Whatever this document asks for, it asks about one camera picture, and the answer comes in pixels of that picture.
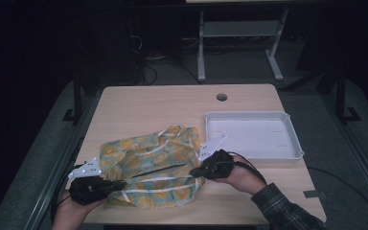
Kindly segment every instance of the crumpled bag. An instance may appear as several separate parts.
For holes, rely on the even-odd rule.
[[[203,177],[189,175],[200,165],[199,150],[197,129],[184,126],[104,143],[102,178],[128,183],[124,190],[113,192],[108,202],[149,209],[190,202],[204,183]]]

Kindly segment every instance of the gray floor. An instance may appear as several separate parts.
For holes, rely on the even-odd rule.
[[[265,59],[267,42],[251,42],[247,45],[226,47],[219,52],[209,52],[205,57],[207,81],[218,83],[271,83],[276,87],[286,86],[305,72],[295,71],[302,41],[282,42],[276,58],[285,79],[276,81]],[[150,65],[157,71],[154,84],[197,84],[196,53],[183,56],[180,65],[176,60],[163,59]],[[145,69],[148,81],[153,71]],[[342,126],[333,113],[334,94],[321,96],[315,90],[319,79],[303,85],[293,92],[279,92],[286,113],[291,115],[297,136],[308,166],[332,173],[354,186],[368,198],[366,179],[357,152],[368,159],[368,103],[361,90],[348,81],[346,105],[354,107],[361,122]],[[87,131],[89,122],[100,98],[83,96],[84,120],[77,126],[62,122],[65,111],[73,107],[73,86],[70,83],[58,97],[46,123],[36,137],[24,164],[13,181],[0,207],[0,229],[23,229],[39,197],[47,188],[49,172],[59,159],[65,146],[75,146]],[[329,229],[368,229],[368,202],[335,177],[315,169],[310,170],[315,188],[322,193],[321,202],[327,215]],[[50,229],[49,215],[45,215],[39,229]],[[82,229],[103,229],[98,224],[84,224]]]

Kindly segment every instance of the white tray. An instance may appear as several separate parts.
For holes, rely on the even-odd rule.
[[[207,140],[226,134],[218,150],[257,161],[296,161],[304,155],[285,112],[209,112],[206,134]]]

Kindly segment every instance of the table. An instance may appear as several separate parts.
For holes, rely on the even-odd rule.
[[[225,94],[221,102],[217,94]],[[107,87],[99,101],[76,164],[99,156],[107,141],[146,135],[168,126],[197,127],[205,140],[205,114],[210,111],[284,111],[270,84],[170,85]],[[303,159],[293,163],[255,163],[268,183],[274,182],[292,201],[325,221]],[[118,224],[265,225],[267,221],[250,200],[226,184],[206,181],[195,199],[183,206],[145,210],[104,204],[85,222]]]

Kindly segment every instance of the plaid sleeve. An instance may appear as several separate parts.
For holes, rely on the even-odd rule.
[[[291,203],[275,184],[269,184],[251,198],[274,229],[326,229],[325,224]]]

